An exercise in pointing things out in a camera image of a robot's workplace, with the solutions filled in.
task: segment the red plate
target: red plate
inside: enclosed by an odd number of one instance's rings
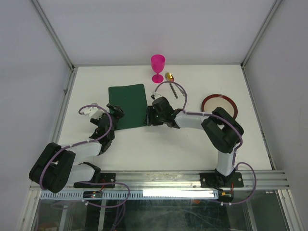
[[[233,112],[233,119],[235,119],[236,117],[237,117],[237,113],[238,113],[238,110],[237,110],[237,106],[236,106],[236,104],[235,104],[235,102],[232,100],[232,99],[230,99],[228,96],[225,96],[225,95],[221,95],[221,94],[213,94],[213,95],[209,95],[209,96],[207,96],[203,101],[202,101],[202,104],[201,104],[201,111],[205,111],[205,104],[210,100],[210,99],[213,99],[213,98],[221,98],[221,99],[224,99],[224,100],[226,100],[227,102],[229,102],[229,104],[231,104],[231,106],[233,107],[233,110],[234,110],[234,112]],[[227,112],[228,112],[228,110],[227,110],[227,105],[226,106],[223,106],[223,105],[216,105],[216,107],[222,107],[222,108],[224,108]]]

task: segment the enclosure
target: enclosure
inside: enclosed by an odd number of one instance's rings
[[[102,196],[88,200],[114,206],[128,198],[118,231],[307,229],[307,10],[304,0],[5,0],[2,229],[115,230],[117,209],[82,201],[94,189],[68,183],[51,193],[28,175],[48,143],[71,146],[91,136],[96,127],[78,110],[105,107],[111,87],[142,84],[151,105],[154,54],[165,56],[163,72],[186,90],[188,111],[199,112],[212,94],[236,103],[244,134],[235,163],[249,163],[257,183],[239,166],[243,186],[231,192],[244,202],[221,206],[210,198],[219,191],[204,186],[202,174],[218,162],[204,131],[139,126],[115,131],[108,150],[86,160],[130,194],[99,186]],[[175,90],[178,98],[169,84],[158,93],[182,108],[185,97]],[[159,194],[146,196],[150,190]],[[207,197],[193,196],[199,192]]]

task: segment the cable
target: cable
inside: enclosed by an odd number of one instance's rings
[[[213,202],[219,203],[221,205],[239,205],[239,204],[242,204],[242,203],[250,200],[250,198],[255,194],[255,191],[256,191],[256,188],[257,188],[257,176],[256,176],[256,173],[255,173],[254,169],[251,167],[251,165],[246,163],[246,162],[239,162],[236,165],[236,167],[235,167],[236,170],[238,169],[238,166],[240,164],[244,164],[244,165],[247,165],[248,167],[250,167],[250,169],[251,169],[251,171],[252,171],[252,173],[254,175],[254,187],[252,188],[252,191],[251,191],[250,195],[246,199],[244,199],[242,201],[234,202],[234,203],[226,203],[226,202],[220,202],[220,201],[213,201]]]
[[[234,183],[232,182],[231,183],[231,191],[230,191],[230,193],[233,194],[233,192],[234,192]]]
[[[46,166],[44,167],[44,169],[43,169],[43,171],[42,171],[42,174],[41,174],[41,176],[40,176],[40,178],[39,178],[39,186],[40,186],[40,188],[41,188],[42,190],[45,190],[45,188],[44,188],[44,186],[43,186],[43,178],[44,178],[44,175],[45,175],[45,173],[46,173],[48,167],[50,166],[50,164],[53,162],[53,160],[54,160],[62,151],[64,151],[64,150],[67,149],[67,148],[76,147],[76,146],[78,146],[78,145],[85,144],[85,143],[88,143],[88,142],[89,142],[89,143],[92,143],[92,142],[99,141],[100,139],[102,139],[103,137],[105,137],[105,136],[110,132],[110,130],[111,130],[111,128],[112,128],[112,119],[111,119],[109,113],[108,113],[105,109],[103,109],[102,107],[100,107],[100,106],[98,106],[98,105],[94,105],[94,104],[92,104],[92,105],[86,105],[86,106],[81,107],[81,108],[79,109],[78,113],[79,113],[80,115],[84,115],[84,113],[81,112],[81,110],[84,109],[84,108],[86,108],[86,107],[97,107],[97,108],[103,110],[103,111],[107,114],[107,116],[108,116],[108,118],[109,118],[109,128],[108,128],[108,130],[107,130],[102,136],[100,136],[99,138],[97,138],[97,139],[95,139],[95,140],[82,141],[82,142],[74,143],[74,144],[72,144],[72,145],[65,146],[65,147],[61,148],[59,151],[57,151],[56,154],[48,161],[48,163],[47,163]]]
[[[122,205],[122,208],[121,208],[120,212],[119,212],[119,207],[116,209],[115,220],[114,220],[114,223],[112,224],[112,228],[111,228],[110,231],[116,231],[116,227],[121,223],[122,219],[125,216],[125,211],[126,211],[125,204]]]
[[[129,189],[129,186],[124,184],[124,183],[121,183],[121,182],[110,182],[110,183],[92,183],[92,182],[87,182],[87,181],[81,181],[79,183],[83,183],[83,184],[89,184],[89,185],[113,185],[113,184],[118,184],[118,185],[122,185],[124,187],[127,188],[128,190],[128,194],[127,194],[127,197],[119,204],[117,205],[111,205],[111,206],[107,206],[107,205],[96,205],[96,204],[93,204],[87,200],[83,200],[83,201],[86,201],[86,203],[88,203],[89,205],[92,205],[92,206],[95,206],[95,207],[99,207],[99,208],[116,208],[116,207],[119,207],[121,205],[123,205],[129,198],[130,196],[130,189]]]
[[[104,179],[102,180],[102,183],[105,183],[105,180],[104,180]],[[104,187],[105,187],[105,186],[103,185],[99,191],[102,191]],[[104,191],[105,191],[105,190],[103,190],[103,192],[104,192]]]
[[[170,83],[169,81],[165,81],[165,82],[162,82],[162,83],[160,83],[160,84],[158,84],[157,85],[157,87],[155,88],[155,90],[154,90],[154,92],[156,93],[156,91],[158,90],[158,88],[162,85],[162,84],[164,84],[164,83]],[[238,132],[238,130],[231,124],[231,123],[229,123],[227,120],[225,120],[224,118],[222,118],[222,117],[220,117],[220,116],[218,116],[218,115],[214,115],[214,114],[209,114],[209,113],[203,113],[203,112],[186,112],[185,111],[185,107],[186,107],[186,103],[187,103],[187,93],[186,93],[186,91],[185,91],[185,89],[180,85],[180,84],[178,84],[178,83],[176,83],[176,82],[171,82],[171,83],[173,83],[173,84],[175,84],[175,85],[177,85],[178,87],[180,87],[182,90],[183,90],[183,92],[185,93],[185,102],[184,102],[184,105],[183,105],[183,112],[185,113],[185,114],[187,114],[187,115],[197,115],[197,116],[211,116],[211,117],[215,117],[215,118],[217,118],[217,119],[220,119],[222,122],[224,122],[225,124],[227,124],[235,133],[236,133],[236,135],[239,137],[239,139],[240,139],[240,144],[239,145],[237,145],[236,147],[235,147],[235,149],[234,149],[234,153],[233,153],[233,160],[232,160],[232,165],[234,165],[235,164],[235,157],[236,157],[236,151],[242,146],[242,144],[243,144],[243,139],[242,139],[242,136],[240,135],[240,133]]]

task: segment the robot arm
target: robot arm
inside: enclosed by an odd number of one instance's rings
[[[88,140],[88,143],[85,141],[84,145],[76,145],[64,149],[50,165],[48,163],[62,149],[62,146],[56,143],[49,143],[32,167],[29,173],[30,180],[39,184],[40,177],[43,175],[43,187],[53,193],[59,192],[67,183],[78,181],[99,182],[101,170],[98,167],[89,162],[83,162],[79,165],[74,164],[86,157],[101,155],[110,147],[112,140],[115,138],[117,123],[124,116],[124,112],[121,107],[110,103],[107,104],[107,107],[113,112],[110,113],[111,129],[105,137],[96,142],[89,142]],[[99,115],[96,119],[90,119],[90,122],[97,126],[94,133],[89,137],[90,139],[95,140],[108,130],[110,121],[106,113],[90,107],[85,110],[84,114],[90,117]]]
[[[150,112],[147,119],[148,125],[165,123],[171,128],[204,130],[218,150],[218,164],[215,169],[217,179],[222,182],[229,181],[235,172],[233,166],[234,148],[240,141],[240,138],[231,127],[216,117],[194,115],[193,113],[186,114],[182,109],[173,110],[165,97],[155,99],[148,112]],[[228,121],[240,135],[243,135],[243,128],[223,108],[216,108],[212,114]]]

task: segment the white table surface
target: white table surface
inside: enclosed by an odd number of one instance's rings
[[[202,100],[210,94],[224,94],[238,107],[237,121],[244,128],[244,144],[239,149],[236,163],[247,162],[256,170],[271,169],[270,161],[239,65],[169,65],[162,73],[171,72],[175,81],[188,93],[186,110],[200,111]],[[78,114],[84,105],[108,104],[108,88],[144,84],[148,105],[157,84],[153,83],[151,66],[96,66],[79,67],[68,104],[59,144],[86,140],[95,125],[88,116]],[[175,88],[175,99],[170,86],[162,85],[158,92],[171,106],[181,108],[184,97]],[[87,161],[102,170],[213,170],[217,164],[217,150],[206,133],[192,128],[150,126],[115,132],[111,147],[100,156]]]

